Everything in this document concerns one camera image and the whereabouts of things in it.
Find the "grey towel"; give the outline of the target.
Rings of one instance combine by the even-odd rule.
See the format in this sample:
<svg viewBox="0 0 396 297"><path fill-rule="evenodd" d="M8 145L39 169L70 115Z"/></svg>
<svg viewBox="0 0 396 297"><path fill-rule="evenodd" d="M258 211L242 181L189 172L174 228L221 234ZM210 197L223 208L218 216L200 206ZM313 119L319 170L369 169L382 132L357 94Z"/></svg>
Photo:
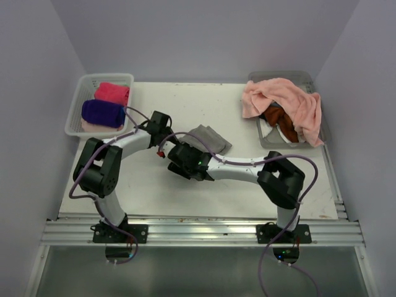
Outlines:
<svg viewBox="0 0 396 297"><path fill-rule="evenodd" d="M214 129L210 126L203 126L199 125L196 128L193 128L189 131L188 135L184 135L179 138L179 141L182 143L186 143L191 147L194 147L201 152L209 152L206 149L206 146L200 142L195 137L191 136L194 135L198 137L203 143L213 152L216 154L224 155L226 154L231 148L232 144L224 139L219 133L217 133Z"/></svg>

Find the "light pink towel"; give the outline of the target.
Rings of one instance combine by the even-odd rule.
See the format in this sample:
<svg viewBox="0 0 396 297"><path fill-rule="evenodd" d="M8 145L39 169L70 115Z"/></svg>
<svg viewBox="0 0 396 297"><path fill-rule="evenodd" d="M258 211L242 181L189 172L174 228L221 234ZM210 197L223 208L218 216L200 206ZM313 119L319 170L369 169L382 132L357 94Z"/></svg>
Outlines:
<svg viewBox="0 0 396 297"><path fill-rule="evenodd" d="M242 117L255 118L277 103L291 119L295 131L312 147L323 145L319 137L322 109L318 93L307 93L284 78L249 81L242 93Z"/></svg>

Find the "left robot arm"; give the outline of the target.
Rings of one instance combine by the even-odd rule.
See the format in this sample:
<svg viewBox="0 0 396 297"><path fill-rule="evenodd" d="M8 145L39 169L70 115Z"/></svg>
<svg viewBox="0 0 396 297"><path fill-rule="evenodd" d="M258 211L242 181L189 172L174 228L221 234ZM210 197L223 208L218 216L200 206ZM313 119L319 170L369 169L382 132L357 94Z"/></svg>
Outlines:
<svg viewBox="0 0 396 297"><path fill-rule="evenodd" d="M127 218L116 195L116 186L123 159L136 152L158 147L172 135L172 120L167 114L153 112L151 118L131 132L109 139L86 140L73 172L71 199L93 200L103 223L109 225L107 236L115 243L125 241L129 228Z"/></svg>

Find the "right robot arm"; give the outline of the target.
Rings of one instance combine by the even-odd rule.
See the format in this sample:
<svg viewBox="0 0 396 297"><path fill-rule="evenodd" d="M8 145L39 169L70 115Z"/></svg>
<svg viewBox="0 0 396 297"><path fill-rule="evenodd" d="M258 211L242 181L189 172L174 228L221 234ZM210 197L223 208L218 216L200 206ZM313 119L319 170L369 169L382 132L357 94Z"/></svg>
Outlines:
<svg viewBox="0 0 396 297"><path fill-rule="evenodd" d="M217 181L230 179L257 184L270 201L277 206L275 234L279 241L289 243L298 235L298 198L305 174L281 154L269 152L266 157L227 160L215 158L208 152L188 144L167 141L161 153L170 160L168 169L186 179Z"/></svg>

